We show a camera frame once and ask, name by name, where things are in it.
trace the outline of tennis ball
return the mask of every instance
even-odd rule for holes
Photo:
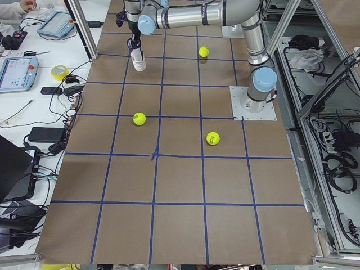
[[[215,131],[209,132],[206,135],[206,141],[209,145],[217,145],[220,142],[220,135]]]
[[[200,49],[199,49],[199,55],[201,57],[207,57],[210,53],[210,50],[208,47],[205,47],[205,46],[202,46]]]
[[[146,116],[142,112],[137,112],[134,114],[133,121],[135,125],[144,125],[146,122]]]

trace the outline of plastic bag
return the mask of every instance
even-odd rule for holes
[[[324,52],[318,49],[300,51],[289,62],[293,69],[304,69],[306,72],[316,71],[319,63],[324,59]]]

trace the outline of white table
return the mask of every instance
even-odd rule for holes
[[[38,0],[38,7],[43,6],[42,0]],[[105,21],[105,17],[107,14],[107,10],[109,8],[110,0],[83,0],[80,1],[85,17],[88,21]],[[56,7],[57,10],[64,10],[63,7]],[[44,9],[31,11],[28,14],[28,17],[36,17],[41,12],[44,12]],[[25,20],[23,25],[31,24],[32,20]],[[51,75],[51,69],[56,65],[65,65],[69,68],[70,71],[73,68],[81,65],[89,61],[88,56],[85,52],[85,49],[80,40],[79,34],[75,37],[60,41],[60,40],[52,40],[48,41],[41,38],[36,29],[39,25],[26,27],[24,30],[28,32],[27,37],[23,41],[20,49],[18,51],[12,51],[6,57],[17,57],[22,56],[22,53],[27,50],[35,51],[35,52],[45,52],[51,51],[50,53],[46,53],[43,55],[39,55],[39,69],[37,77],[35,78],[35,82],[33,87],[27,92],[18,92],[18,93],[3,93],[0,94],[0,122],[7,119],[9,116],[13,115],[17,111],[19,111],[24,105],[26,105],[30,100],[33,102],[26,107],[18,116],[10,119],[9,125],[18,125],[18,124],[27,124],[32,123],[34,121],[41,122],[52,122],[59,118],[58,115],[52,114],[49,109],[49,102],[51,96],[45,96],[40,93],[41,88],[44,86],[58,86],[59,82],[54,79]],[[91,33],[95,43],[98,43],[101,34],[101,28],[93,28],[91,29]],[[6,57],[0,58],[0,66],[3,64],[4,59]],[[83,78],[87,78],[89,69],[91,65],[86,64],[76,70],[75,74],[80,75]],[[61,96],[60,100],[69,107],[70,102],[67,100],[65,96]],[[62,114],[65,109],[58,102],[57,97],[54,97],[52,102],[52,110]],[[23,138],[29,134],[32,127],[63,127],[64,124],[60,119],[56,123],[52,124],[33,124],[27,125],[25,127],[13,127],[3,129],[0,128],[0,135],[7,138],[9,141],[14,143],[19,147],[23,147]],[[49,143],[36,143],[31,144],[36,145],[43,151],[47,151],[49,147]],[[49,167],[51,169],[55,169],[55,166],[59,160],[62,159],[61,154],[56,155],[55,157],[42,157],[40,159],[40,165],[45,167]],[[61,160],[59,162],[59,166],[57,171],[59,171],[61,165]],[[48,205],[51,200],[51,196],[53,193],[53,189],[55,186],[55,182],[50,180],[50,190],[49,196],[46,202],[44,202],[46,198],[46,194],[48,191],[48,181],[39,180],[35,185],[35,193],[34,196],[29,199],[33,204],[40,205]],[[12,256],[12,255],[27,255],[33,254],[35,252],[36,245],[38,243],[39,237],[28,240],[23,244],[22,247],[16,247],[13,250],[9,250],[5,253],[0,254],[0,256]]]

